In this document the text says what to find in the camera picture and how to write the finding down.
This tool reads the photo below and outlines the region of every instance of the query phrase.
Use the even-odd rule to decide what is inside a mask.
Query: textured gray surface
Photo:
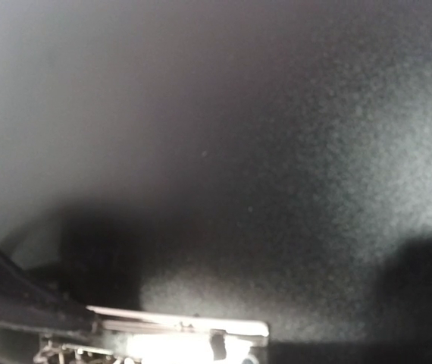
[[[144,309],[420,336],[380,285],[432,237],[432,2],[0,1],[0,239],[74,200],[170,226]]]

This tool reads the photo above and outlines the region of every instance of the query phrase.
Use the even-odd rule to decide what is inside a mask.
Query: metal clip
[[[44,337],[35,364],[265,364],[264,322],[159,315],[88,306],[100,330],[79,344]]]

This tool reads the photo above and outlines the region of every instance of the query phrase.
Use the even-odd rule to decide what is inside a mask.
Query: bright light spot
[[[251,343],[235,337],[225,340],[227,358],[218,364],[241,364]],[[208,336],[195,334],[141,334],[130,338],[127,353],[144,364],[210,364],[214,354]]]

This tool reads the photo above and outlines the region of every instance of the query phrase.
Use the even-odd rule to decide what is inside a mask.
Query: metal hardware
[[[35,364],[265,364],[263,322],[159,315],[88,306],[101,330],[88,344],[43,337]]]

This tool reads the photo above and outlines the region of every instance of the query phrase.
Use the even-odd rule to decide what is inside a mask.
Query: dark gray surface
[[[0,239],[75,202],[114,305],[432,337],[432,2],[0,1]]]

